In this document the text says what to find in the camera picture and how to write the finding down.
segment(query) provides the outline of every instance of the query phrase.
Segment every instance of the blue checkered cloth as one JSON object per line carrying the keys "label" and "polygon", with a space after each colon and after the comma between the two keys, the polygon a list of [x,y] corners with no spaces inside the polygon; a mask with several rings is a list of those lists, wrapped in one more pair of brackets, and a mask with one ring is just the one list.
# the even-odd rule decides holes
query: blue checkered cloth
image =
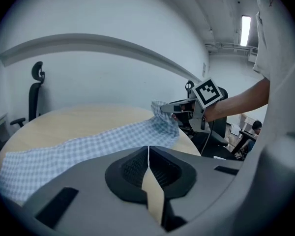
{"label": "blue checkered cloth", "polygon": [[70,167],[120,150],[141,146],[171,148],[179,138],[178,123],[153,101],[154,117],[103,133],[75,138],[54,147],[8,152],[0,171],[0,193],[18,203]]}

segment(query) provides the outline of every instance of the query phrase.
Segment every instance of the chair headrest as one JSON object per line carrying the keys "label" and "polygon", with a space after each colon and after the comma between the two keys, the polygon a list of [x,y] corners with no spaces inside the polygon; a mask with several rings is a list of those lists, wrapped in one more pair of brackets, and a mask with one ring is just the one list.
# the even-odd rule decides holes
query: chair headrest
{"label": "chair headrest", "polygon": [[43,62],[39,61],[31,69],[31,75],[33,79],[40,81],[41,84],[43,84],[45,80],[45,72],[42,71],[42,66]]}

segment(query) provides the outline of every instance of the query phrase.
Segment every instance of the black slot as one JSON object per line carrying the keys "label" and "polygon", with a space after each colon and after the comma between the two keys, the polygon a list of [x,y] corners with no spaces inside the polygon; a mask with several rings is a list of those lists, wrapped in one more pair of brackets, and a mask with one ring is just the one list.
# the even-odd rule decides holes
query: black slot
{"label": "black slot", "polygon": [[220,172],[224,172],[233,176],[236,176],[239,170],[236,169],[232,169],[232,168],[228,168],[228,167],[224,167],[224,166],[217,166],[215,167],[216,171],[220,171]]}
{"label": "black slot", "polygon": [[68,209],[78,190],[65,187],[36,215],[36,219],[44,225],[54,228]]}

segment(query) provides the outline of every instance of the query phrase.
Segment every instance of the human arm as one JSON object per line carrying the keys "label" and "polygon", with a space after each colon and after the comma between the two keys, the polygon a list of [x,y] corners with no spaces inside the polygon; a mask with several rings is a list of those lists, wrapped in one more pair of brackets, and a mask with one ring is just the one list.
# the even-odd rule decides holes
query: human arm
{"label": "human arm", "polygon": [[245,92],[209,106],[205,111],[206,121],[210,122],[260,108],[268,103],[269,92],[270,81],[264,78]]}

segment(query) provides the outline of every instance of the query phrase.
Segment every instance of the chair armrest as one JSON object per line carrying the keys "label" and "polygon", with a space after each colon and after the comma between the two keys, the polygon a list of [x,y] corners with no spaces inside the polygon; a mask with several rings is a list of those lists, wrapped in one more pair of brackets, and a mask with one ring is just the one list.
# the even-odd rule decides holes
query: chair armrest
{"label": "chair armrest", "polygon": [[20,127],[23,127],[24,121],[25,121],[25,118],[16,119],[16,120],[13,120],[12,122],[10,122],[10,125],[19,124]]}
{"label": "chair armrest", "polygon": [[212,134],[210,136],[210,143],[213,143],[215,145],[220,145],[220,146],[228,145],[228,142],[219,134],[217,134],[215,131],[212,131]]}

